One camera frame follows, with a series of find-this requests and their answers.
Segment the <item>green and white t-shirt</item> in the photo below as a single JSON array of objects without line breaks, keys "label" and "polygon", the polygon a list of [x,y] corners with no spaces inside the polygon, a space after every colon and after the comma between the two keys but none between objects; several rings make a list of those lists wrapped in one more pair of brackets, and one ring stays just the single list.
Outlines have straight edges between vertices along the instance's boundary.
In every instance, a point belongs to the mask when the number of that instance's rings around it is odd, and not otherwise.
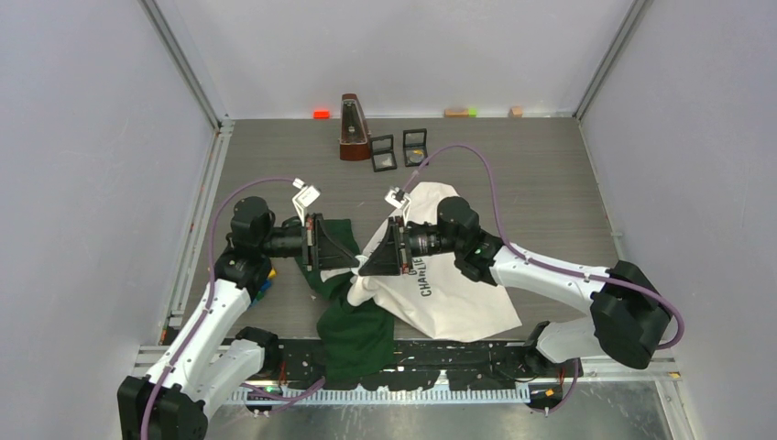
[{"label": "green and white t-shirt", "polygon": [[298,267],[329,306],[317,323],[330,384],[375,374],[394,358],[401,320],[432,339],[476,342],[522,325],[508,291],[474,282],[451,254],[415,258],[400,276],[356,276],[350,269]]}]

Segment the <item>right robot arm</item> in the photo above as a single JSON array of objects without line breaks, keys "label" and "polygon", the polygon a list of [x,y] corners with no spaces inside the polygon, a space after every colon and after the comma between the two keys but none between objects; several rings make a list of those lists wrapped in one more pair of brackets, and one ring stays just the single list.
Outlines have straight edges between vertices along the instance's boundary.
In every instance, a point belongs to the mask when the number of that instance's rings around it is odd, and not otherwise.
[{"label": "right robot arm", "polygon": [[[534,328],[525,346],[548,363],[603,354],[645,369],[656,351],[675,345],[684,332],[679,312],[636,265],[621,260],[608,269],[534,254],[488,233],[460,196],[442,199],[432,224],[391,217],[356,272],[398,277],[414,271],[416,260],[432,257],[452,258],[449,265],[469,281],[534,292],[584,313],[583,319]],[[671,321],[678,322],[675,336],[663,342]]]}]

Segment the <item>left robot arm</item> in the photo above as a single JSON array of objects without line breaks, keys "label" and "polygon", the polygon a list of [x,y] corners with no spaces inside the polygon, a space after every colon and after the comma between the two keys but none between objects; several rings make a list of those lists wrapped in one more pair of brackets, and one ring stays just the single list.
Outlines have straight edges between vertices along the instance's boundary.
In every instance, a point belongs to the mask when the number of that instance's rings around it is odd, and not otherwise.
[{"label": "left robot arm", "polygon": [[125,439],[203,439],[213,415],[240,385],[279,363],[278,339],[246,327],[217,353],[236,319],[261,295],[273,258],[299,258],[306,270],[352,269],[356,253],[327,231],[321,214],[276,225],[267,202],[256,196],[235,204],[226,247],[213,260],[199,308],[142,377],[128,376],[117,391]]}]

